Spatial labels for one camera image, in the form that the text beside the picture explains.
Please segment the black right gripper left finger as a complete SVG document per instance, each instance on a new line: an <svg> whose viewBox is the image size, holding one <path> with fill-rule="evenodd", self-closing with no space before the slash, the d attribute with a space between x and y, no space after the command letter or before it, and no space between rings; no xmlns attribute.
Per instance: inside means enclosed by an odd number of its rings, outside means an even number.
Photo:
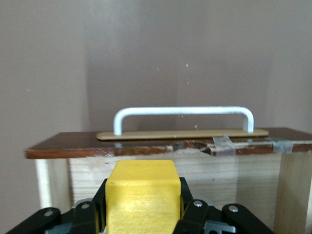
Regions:
<svg viewBox="0 0 312 234"><path fill-rule="evenodd" d="M67 212L47 207L30 215L8 231L9 234L99 234L106 227L105 186L103 181L93 198L74 204Z"/></svg>

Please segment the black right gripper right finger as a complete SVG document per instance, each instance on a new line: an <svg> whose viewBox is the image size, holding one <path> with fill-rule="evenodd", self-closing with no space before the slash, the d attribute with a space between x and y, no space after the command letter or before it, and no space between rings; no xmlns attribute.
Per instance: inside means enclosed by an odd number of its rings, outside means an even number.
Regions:
<svg viewBox="0 0 312 234"><path fill-rule="evenodd" d="M272 234L273 231L245 206L231 203L218 210L202 199L194 199L187 181L181 182L181 219L174 234Z"/></svg>

